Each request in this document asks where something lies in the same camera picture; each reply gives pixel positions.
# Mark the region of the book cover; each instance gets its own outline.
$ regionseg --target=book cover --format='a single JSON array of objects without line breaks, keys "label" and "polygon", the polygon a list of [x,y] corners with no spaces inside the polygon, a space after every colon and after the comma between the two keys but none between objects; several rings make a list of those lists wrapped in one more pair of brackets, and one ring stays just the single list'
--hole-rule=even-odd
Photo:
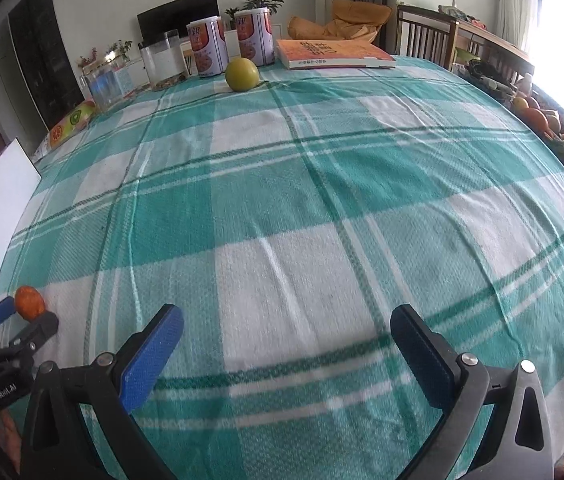
[{"label": "book cover", "polygon": [[393,68],[395,58],[359,40],[277,40],[280,60],[288,69],[369,67]]}]

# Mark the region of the dark cabinet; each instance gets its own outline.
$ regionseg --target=dark cabinet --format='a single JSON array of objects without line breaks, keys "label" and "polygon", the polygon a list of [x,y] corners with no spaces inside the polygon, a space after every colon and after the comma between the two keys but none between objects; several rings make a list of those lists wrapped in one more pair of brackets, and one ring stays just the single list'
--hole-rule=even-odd
[{"label": "dark cabinet", "polygon": [[46,127],[84,100],[57,26],[53,0],[22,0],[9,13],[15,53]]}]

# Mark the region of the green and white tablecloth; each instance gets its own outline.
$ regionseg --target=green and white tablecloth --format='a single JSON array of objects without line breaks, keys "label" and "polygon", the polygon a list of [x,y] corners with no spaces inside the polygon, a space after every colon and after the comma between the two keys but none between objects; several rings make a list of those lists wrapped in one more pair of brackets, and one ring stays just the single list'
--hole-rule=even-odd
[{"label": "green and white tablecloth", "polygon": [[536,363],[557,458],[562,165],[426,61],[261,75],[141,94],[38,163],[0,273],[60,319],[38,363],[89,363],[174,303],[182,342],[134,415],[179,478],[390,479],[439,416],[389,333],[410,303],[486,364]]}]

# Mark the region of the transparent container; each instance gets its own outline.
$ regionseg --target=transparent container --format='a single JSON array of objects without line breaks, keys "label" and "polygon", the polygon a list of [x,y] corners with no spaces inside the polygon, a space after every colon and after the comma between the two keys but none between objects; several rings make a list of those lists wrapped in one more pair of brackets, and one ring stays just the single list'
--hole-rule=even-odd
[{"label": "transparent container", "polygon": [[163,90],[188,77],[177,30],[165,32],[155,43],[140,43],[139,48],[153,90]]},{"label": "transparent container", "polygon": [[86,65],[82,73],[95,104],[102,112],[135,94],[136,88],[118,51],[111,51],[103,59]]}]

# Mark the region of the flat screen tv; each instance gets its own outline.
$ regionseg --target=flat screen tv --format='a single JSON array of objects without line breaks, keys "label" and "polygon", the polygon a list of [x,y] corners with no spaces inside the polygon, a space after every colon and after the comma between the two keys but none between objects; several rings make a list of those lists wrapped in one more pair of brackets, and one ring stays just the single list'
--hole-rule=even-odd
[{"label": "flat screen tv", "polygon": [[217,0],[174,0],[137,15],[142,39],[152,44],[164,32],[177,29],[181,38],[188,38],[187,25],[195,20],[219,16]]}]

